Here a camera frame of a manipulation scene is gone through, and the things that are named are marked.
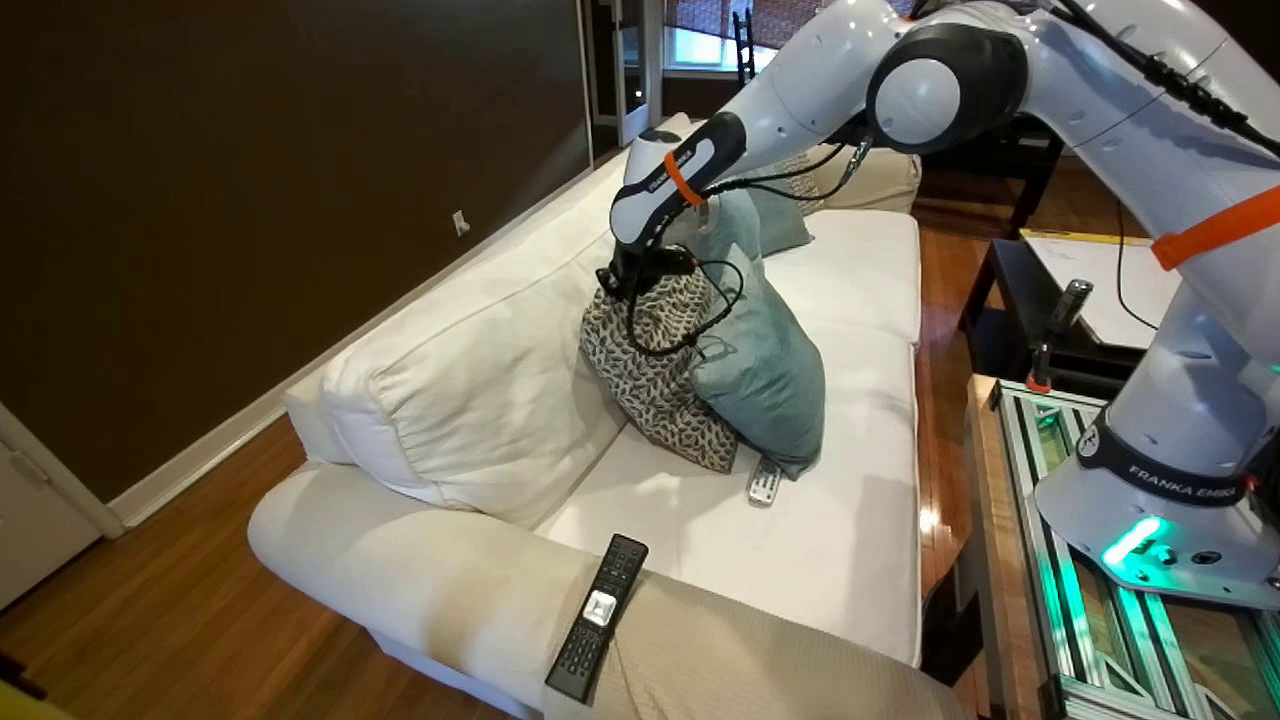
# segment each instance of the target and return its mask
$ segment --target couch armrest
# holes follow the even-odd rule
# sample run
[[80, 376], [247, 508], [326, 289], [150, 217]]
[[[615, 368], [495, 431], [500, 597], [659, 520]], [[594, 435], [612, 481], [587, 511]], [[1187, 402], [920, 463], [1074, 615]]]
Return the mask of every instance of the couch armrest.
[[304, 439], [310, 459], [349, 463], [342, 435], [326, 421], [319, 374], [284, 393], [284, 413], [294, 431]]
[[[384, 645], [476, 678], [506, 709], [573, 703], [545, 671], [597, 556], [476, 511], [304, 463], [253, 524], [253, 552]], [[928, 678], [749, 606], [644, 575], [597, 684], [597, 715], [965, 715]]]

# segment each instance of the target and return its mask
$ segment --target wooden floor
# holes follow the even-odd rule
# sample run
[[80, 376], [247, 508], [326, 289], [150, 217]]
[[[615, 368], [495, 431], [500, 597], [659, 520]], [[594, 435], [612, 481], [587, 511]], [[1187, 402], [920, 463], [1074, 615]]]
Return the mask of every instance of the wooden floor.
[[[1015, 186], [928, 171], [916, 217], [923, 224], [923, 342], [920, 342], [920, 467], [923, 588], [958, 562], [965, 511], [965, 343], [958, 316], [986, 243], [1007, 217]], [[1060, 170], [1036, 229], [1115, 229], [1114, 196]], [[123, 540], [83, 552], [0, 615], [0, 652], [30, 663], [30, 680], [94, 720], [142, 715], [495, 715], [436, 689], [371, 641], [268, 575], [245, 524], [288, 467], [304, 459], [294, 429], [225, 459]]]

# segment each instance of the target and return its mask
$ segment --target black remote control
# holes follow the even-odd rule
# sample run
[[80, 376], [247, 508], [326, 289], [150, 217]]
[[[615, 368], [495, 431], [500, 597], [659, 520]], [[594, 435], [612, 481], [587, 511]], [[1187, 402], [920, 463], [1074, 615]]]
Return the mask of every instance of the black remote control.
[[550, 684], [573, 699], [587, 699], [599, 678], [615, 620], [625, 615], [629, 593], [642, 575], [647, 549], [634, 538], [612, 538], [597, 570], [594, 593], [578, 614], [569, 641], [550, 671]]

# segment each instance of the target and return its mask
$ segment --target wooden door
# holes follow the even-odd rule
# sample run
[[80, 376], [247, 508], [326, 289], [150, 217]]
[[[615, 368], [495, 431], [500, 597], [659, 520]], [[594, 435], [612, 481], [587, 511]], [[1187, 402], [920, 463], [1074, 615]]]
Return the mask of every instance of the wooden door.
[[0, 609], [99, 540], [49, 472], [0, 435]]

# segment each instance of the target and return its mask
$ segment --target dark brown wall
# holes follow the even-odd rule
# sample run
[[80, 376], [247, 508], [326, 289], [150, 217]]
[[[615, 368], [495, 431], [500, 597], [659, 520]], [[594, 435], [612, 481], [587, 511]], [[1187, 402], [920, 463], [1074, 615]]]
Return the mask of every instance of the dark brown wall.
[[104, 500], [573, 176], [573, 0], [0, 3], [0, 402]]
[[1202, 0], [1271, 77], [1280, 77], [1280, 25], [1271, 0]]

